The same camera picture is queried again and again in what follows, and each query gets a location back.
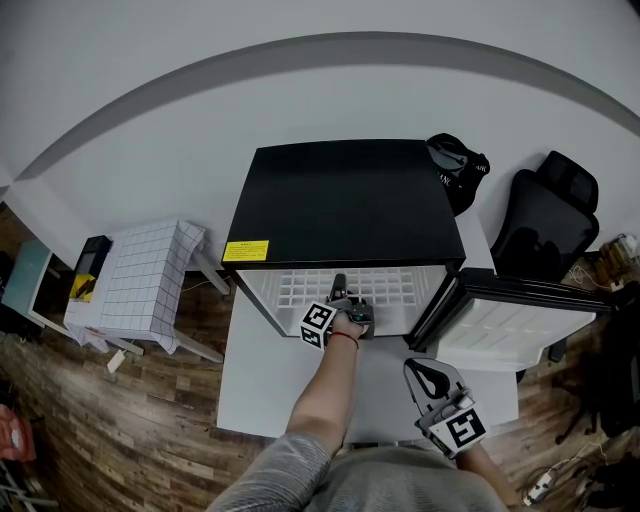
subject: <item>yellow sticker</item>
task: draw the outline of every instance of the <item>yellow sticker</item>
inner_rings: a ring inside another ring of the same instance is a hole
[[[265,261],[269,240],[228,242],[222,261]]]

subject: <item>open fridge door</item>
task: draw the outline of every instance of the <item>open fridge door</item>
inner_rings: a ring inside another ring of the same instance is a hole
[[[450,269],[419,323],[412,350],[456,368],[521,371],[542,351],[611,311],[606,296],[545,281]]]

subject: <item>red bracelet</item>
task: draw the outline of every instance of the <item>red bracelet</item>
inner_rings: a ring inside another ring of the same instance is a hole
[[[358,344],[358,340],[355,339],[353,336],[349,336],[348,334],[344,333],[344,332],[332,332],[331,336],[344,336],[345,338],[349,338],[350,340],[352,340],[355,344],[358,350],[360,350],[360,345]]]

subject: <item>fridge shelf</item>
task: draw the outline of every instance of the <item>fridge shelf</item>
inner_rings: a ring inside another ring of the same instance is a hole
[[[285,270],[280,276],[279,308],[297,308],[313,301],[324,302],[336,274],[347,276],[350,295],[379,306],[415,306],[414,269],[348,268]]]

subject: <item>black mini fridge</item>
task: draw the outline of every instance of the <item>black mini fridge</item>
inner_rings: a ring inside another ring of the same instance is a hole
[[[465,258],[425,141],[349,140],[258,149],[222,262],[282,336],[299,336],[308,305],[344,273],[373,305],[377,337],[478,369],[524,369],[608,310],[590,292]]]

